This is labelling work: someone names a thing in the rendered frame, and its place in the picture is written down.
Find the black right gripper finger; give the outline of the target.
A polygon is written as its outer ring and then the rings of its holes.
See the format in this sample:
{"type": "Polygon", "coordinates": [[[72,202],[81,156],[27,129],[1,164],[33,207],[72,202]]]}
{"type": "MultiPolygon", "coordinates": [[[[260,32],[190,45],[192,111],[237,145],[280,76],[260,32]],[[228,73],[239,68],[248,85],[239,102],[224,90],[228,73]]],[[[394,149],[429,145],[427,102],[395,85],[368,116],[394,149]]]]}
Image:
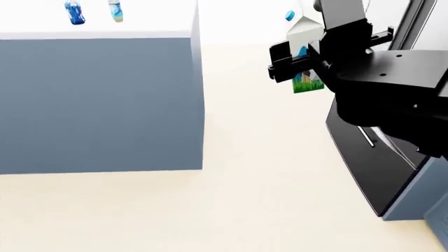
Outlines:
{"type": "Polygon", "coordinates": [[[311,58],[312,69],[319,77],[324,77],[329,73],[331,63],[322,56],[319,40],[313,40],[308,44],[308,54],[311,58]]]}
{"type": "Polygon", "coordinates": [[[267,70],[269,77],[276,83],[294,79],[299,73],[312,70],[314,67],[312,58],[308,54],[292,56],[289,41],[272,45],[269,48],[269,55],[271,64],[267,70]]]}

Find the white milk carton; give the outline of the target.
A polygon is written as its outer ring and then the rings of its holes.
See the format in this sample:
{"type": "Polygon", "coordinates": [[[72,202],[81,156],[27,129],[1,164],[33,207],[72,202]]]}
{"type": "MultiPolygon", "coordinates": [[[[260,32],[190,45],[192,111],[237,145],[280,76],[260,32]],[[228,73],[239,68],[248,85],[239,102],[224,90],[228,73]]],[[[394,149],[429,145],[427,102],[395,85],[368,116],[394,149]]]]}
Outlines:
{"type": "MultiPolygon", "coordinates": [[[[289,42],[291,56],[307,55],[309,42],[319,39],[323,34],[323,25],[294,10],[288,11],[285,19],[288,27],[286,40],[289,42]]],[[[291,81],[294,94],[322,90],[324,88],[323,82],[313,70],[297,73],[291,81]]]]}

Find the blue-grey counter with white top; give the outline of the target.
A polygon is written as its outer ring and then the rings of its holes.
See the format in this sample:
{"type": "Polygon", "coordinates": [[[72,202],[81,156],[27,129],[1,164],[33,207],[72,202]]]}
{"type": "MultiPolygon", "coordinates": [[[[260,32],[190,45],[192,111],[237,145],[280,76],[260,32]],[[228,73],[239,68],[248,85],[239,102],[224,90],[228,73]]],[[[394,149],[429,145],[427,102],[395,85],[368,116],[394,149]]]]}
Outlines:
{"type": "Polygon", "coordinates": [[[201,169],[198,0],[0,0],[0,174],[201,169]]]}

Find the stainless steel refrigerator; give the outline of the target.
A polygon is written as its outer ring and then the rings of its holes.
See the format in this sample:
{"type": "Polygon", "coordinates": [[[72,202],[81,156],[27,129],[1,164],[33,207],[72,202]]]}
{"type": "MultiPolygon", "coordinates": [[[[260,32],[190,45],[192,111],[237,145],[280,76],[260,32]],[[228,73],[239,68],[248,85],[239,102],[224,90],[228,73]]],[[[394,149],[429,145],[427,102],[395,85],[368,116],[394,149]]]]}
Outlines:
{"type": "Polygon", "coordinates": [[[394,28],[391,42],[375,45],[380,50],[448,51],[448,0],[363,0],[373,33],[394,28]]]}

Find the black built-in appliance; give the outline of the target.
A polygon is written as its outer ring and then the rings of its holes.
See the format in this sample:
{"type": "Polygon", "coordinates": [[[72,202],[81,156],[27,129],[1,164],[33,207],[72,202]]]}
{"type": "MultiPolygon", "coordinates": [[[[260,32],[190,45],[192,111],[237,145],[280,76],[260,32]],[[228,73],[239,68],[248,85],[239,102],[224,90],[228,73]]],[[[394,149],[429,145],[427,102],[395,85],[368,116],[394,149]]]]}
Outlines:
{"type": "Polygon", "coordinates": [[[333,101],[326,119],[328,131],[357,186],[377,216],[382,217],[419,170],[427,155],[413,144],[371,127],[377,138],[372,148],[357,126],[346,123],[333,101]]]}

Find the light blue label drink bottle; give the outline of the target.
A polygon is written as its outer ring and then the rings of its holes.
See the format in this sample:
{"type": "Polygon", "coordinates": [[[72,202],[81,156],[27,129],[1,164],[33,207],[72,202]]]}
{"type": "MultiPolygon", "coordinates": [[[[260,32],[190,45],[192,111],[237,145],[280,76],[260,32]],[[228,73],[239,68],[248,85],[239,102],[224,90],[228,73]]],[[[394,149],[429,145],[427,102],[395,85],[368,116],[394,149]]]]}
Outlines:
{"type": "Polygon", "coordinates": [[[123,10],[120,5],[120,0],[108,0],[108,7],[113,20],[115,22],[122,22],[123,10]]]}

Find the blue-grey cabinet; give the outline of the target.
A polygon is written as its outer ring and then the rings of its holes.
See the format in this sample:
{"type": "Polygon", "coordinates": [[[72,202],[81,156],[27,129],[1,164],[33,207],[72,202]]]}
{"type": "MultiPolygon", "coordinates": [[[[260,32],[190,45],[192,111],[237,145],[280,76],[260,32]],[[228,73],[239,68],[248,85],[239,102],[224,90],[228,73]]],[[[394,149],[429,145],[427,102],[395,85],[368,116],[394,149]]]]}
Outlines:
{"type": "Polygon", "coordinates": [[[448,160],[428,159],[382,220],[423,220],[448,251],[448,160]]]}

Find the dark blue label drink bottle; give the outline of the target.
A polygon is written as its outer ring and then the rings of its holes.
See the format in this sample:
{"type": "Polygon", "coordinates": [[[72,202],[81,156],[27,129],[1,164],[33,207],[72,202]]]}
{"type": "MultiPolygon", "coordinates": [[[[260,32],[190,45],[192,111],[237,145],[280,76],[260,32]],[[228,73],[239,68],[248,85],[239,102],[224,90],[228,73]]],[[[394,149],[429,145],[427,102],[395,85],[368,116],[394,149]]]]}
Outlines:
{"type": "Polygon", "coordinates": [[[64,7],[73,25],[83,25],[85,18],[79,0],[64,0],[64,7]]]}

